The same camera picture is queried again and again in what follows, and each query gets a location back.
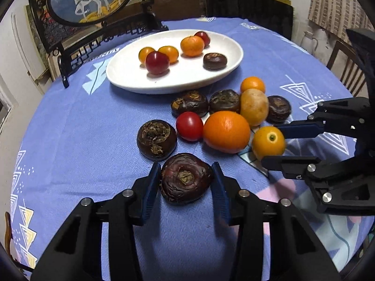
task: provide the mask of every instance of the tangerine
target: tangerine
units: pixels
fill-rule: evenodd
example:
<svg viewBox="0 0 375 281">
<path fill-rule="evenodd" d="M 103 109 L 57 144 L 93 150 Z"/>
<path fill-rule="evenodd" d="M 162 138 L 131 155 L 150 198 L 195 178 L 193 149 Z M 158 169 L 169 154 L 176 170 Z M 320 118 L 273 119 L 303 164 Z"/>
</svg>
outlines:
<svg viewBox="0 0 375 281">
<path fill-rule="evenodd" d="M 203 126 L 203 139 L 213 149 L 238 153 L 250 140 L 250 126 L 236 112 L 218 111 L 210 115 Z"/>
<path fill-rule="evenodd" d="M 146 57 L 149 53 L 154 52 L 155 50 L 153 48 L 150 48 L 149 46 L 146 46 L 145 48 L 142 48 L 138 53 L 138 59 L 142 64 L 144 64 Z"/>
<path fill-rule="evenodd" d="M 267 96 L 257 89 L 248 89 L 241 94 L 241 112 L 250 126 L 259 126 L 269 112 Z"/>
<path fill-rule="evenodd" d="M 189 36 L 182 39 L 180 46 L 186 56 L 195 57 L 203 52 L 204 41 L 201 37 Z"/>
<path fill-rule="evenodd" d="M 248 89 L 257 89 L 263 93 L 266 92 L 266 86 L 264 85 L 262 79 L 255 76 L 247 77 L 243 80 L 243 82 L 241 82 L 241 93 Z"/>
<path fill-rule="evenodd" d="M 158 49 L 158 52 L 166 54 L 169 58 L 169 63 L 175 63 L 179 58 L 179 51 L 174 46 L 162 46 Z"/>
<path fill-rule="evenodd" d="M 284 135 L 275 126 L 263 126 L 255 132 L 251 148 L 258 160 L 269 155 L 282 155 L 286 148 Z"/>
</svg>

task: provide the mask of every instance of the white plate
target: white plate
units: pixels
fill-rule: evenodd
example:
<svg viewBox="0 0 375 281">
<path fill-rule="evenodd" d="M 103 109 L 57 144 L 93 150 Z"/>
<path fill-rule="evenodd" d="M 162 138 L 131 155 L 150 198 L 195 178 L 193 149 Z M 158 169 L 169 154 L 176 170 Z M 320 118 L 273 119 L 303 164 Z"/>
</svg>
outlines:
<svg viewBox="0 0 375 281">
<path fill-rule="evenodd" d="M 109 61 L 106 74 L 108 80 L 120 88 L 140 94 L 170 94 L 180 91 L 201 88 L 227 76 L 243 58 L 241 46 L 233 39 L 220 33 L 206 31 L 211 38 L 210 45 L 195 58 L 181 56 L 180 42 L 183 38 L 194 35 L 198 30 L 173 30 L 155 33 L 140 38 L 118 51 Z M 141 66 L 138 52 L 145 46 L 155 50 L 165 45 L 174 46 L 180 56 L 169 71 L 162 76 L 154 76 Z M 224 54 L 228 63 L 219 71 L 208 71 L 203 68 L 203 56 L 207 53 Z"/>
</svg>

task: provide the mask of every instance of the patterned curtain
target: patterned curtain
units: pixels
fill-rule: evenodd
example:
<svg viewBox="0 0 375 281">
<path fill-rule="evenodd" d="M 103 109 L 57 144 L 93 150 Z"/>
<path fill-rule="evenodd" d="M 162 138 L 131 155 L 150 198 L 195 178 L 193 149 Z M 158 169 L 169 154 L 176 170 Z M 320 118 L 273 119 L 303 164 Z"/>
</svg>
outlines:
<svg viewBox="0 0 375 281">
<path fill-rule="evenodd" d="M 357 0 L 311 0 L 309 20 L 349 42 L 347 28 L 374 30 Z"/>
</svg>

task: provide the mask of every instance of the tablecloth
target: tablecloth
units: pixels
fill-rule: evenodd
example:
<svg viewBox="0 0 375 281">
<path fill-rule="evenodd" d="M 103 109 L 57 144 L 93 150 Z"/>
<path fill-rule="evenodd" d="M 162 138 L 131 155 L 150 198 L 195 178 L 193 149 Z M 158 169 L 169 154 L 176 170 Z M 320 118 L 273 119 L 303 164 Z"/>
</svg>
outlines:
<svg viewBox="0 0 375 281">
<path fill-rule="evenodd" d="M 223 33 L 243 47 L 241 65 L 226 78 L 201 89 L 207 97 L 221 89 L 239 91 L 244 78 L 258 76 L 265 81 L 267 96 L 281 95 L 290 101 L 292 115 L 288 121 L 306 119 L 319 101 L 350 97 L 320 61 L 281 35 L 247 20 L 198 18 L 165 24 L 170 29 Z M 68 89 L 56 80 L 35 112 L 17 156 L 11 194 L 13 237 L 23 264 L 35 267 L 57 229 L 83 197 L 96 202 L 110 199 L 148 174 L 152 162 L 136 146 L 136 134 L 143 123 L 163 119 L 175 124 L 170 103 L 176 94 L 134 94 L 106 79 L 109 60 L 135 40 L 125 35 L 101 46 L 96 51 L 100 55 L 70 76 Z M 286 154 L 316 155 L 335 162 L 352 156 L 354 147 L 352 138 L 324 133 L 314 139 L 288 140 Z M 179 139 L 174 153 L 180 152 L 193 153 L 209 164 L 218 161 L 226 176 L 236 178 L 242 188 L 262 199 L 291 199 L 339 270 L 358 249 L 374 221 L 373 217 L 318 214 L 303 181 L 263 170 L 249 147 L 238 155 L 228 155 L 203 142 Z M 237 229 L 214 225 L 210 190 L 199 201 L 182 207 L 168 205 L 158 194 L 150 220 L 144 227 L 135 227 L 134 233 L 145 281 L 229 278 Z M 267 280 L 267 224 L 264 233 L 263 279 Z M 108 227 L 104 226 L 104 280 L 109 280 L 107 235 Z"/>
</svg>

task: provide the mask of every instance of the plate rim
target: plate rim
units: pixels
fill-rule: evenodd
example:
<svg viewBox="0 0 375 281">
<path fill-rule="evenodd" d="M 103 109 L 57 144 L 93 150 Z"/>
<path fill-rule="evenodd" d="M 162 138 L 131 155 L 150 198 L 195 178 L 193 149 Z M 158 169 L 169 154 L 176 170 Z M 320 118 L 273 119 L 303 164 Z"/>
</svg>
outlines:
<svg viewBox="0 0 375 281">
<path fill-rule="evenodd" d="M 162 32 L 158 32 L 158 33 L 152 33 L 152 34 L 147 35 L 147 36 L 145 36 L 145 37 L 142 37 L 142 36 L 141 36 L 141 38 L 139 38 L 139 39 L 137 39 L 137 40 L 135 40 L 135 41 L 133 41 L 133 42 L 127 44 L 127 45 L 124 46 L 122 49 L 120 49 L 118 52 L 116 52 L 116 53 L 113 55 L 113 57 L 110 59 L 110 61 L 108 62 L 107 67 L 106 67 L 106 69 L 105 69 L 105 74 L 106 74 L 107 79 L 109 80 L 109 82 L 110 82 L 111 84 L 113 84 L 114 86 L 117 86 L 118 88 L 121 88 L 121 89 L 124 89 L 124 90 L 128 90 L 128 91 L 130 91 L 130 92 L 134 92 L 134 93 L 137 93 L 137 94 L 146 94 L 145 92 L 147 92 L 147 91 L 156 91 L 156 90 L 160 90 L 160 89 L 170 90 L 170 89 L 172 89 L 172 88 L 188 86 L 188 85 L 191 84 L 191 83 L 197 83 L 197 81 L 195 81 L 195 82 L 185 82 L 185 83 L 182 83 L 182 84 L 175 84 L 175 85 L 169 85 L 169 86 L 159 86 L 159 87 L 146 87 L 146 88 L 142 88 L 142 89 L 140 89 L 140 88 L 132 88 L 132 87 L 126 87 L 126 88 L 125 88 L 125 87 L 119 85 L 118 83 L 113 82 L 113 80 L 111 80 L 111 78 L 110 78 L 110 75 L 108 74 L 108 68 L 110 67 L 111 63 L 114 62 L 113 60 L 114 60 L 115 56 L 116 56 L 118 53 L 120 53 L 123 49 L 125 49 L 127 46 L 129 46 L 129 45 L 131 45 L 131 44 L 133 44 L 133 43 L 136 43 L 136 42 L 137 42 L 138 40 L 140 40 L 140 39 L 145 39 L 145 38 L 150 37 L 150 36 L 153 36 L 153 35 L 160 35 L 160 34 L 163 34 L 163 33 L 170 33 L 170 32 L 174 32 L 174 31 L 204 31 L 204 32 L 214 33 L 214 34 L 216 34 L 216 35 L 219 35 L 219 36 L 223 36 L 223 37 L 229 38 L 231 41 L 233 41 L 233 42 L 237 45 L 237 47 L 240 49 L 240 58 L 239 58 L 239 59 L 237 60 L 237 62 L 235 62 L 235 64 L 231 67 L 232 69 L 228 71 L 228 74 L 227 74 L 227 75 L 229 75 L 232 71 L 234 71 L 234 70 L 240 65 L 241 61 L 243 60 L 244 52 L 243 52 L 243 48 L 242 48 L 242 46 L 241 46 L 237 41 L 235 41 L 235 39 L 233 39 L 233 38 L 231 38 L 231 37 L 229 37 L 229 36 L 227 36 L 227 35 L 224 35 L 224 34 L 222 34 L 222 33 L 217 33 L 217 32 L 208 31 L 208 30 L 192 29 L 192 28 L 182 28 L 182 29 L 176 29 L 176 30 L 162 31 Z"/>
</svg>

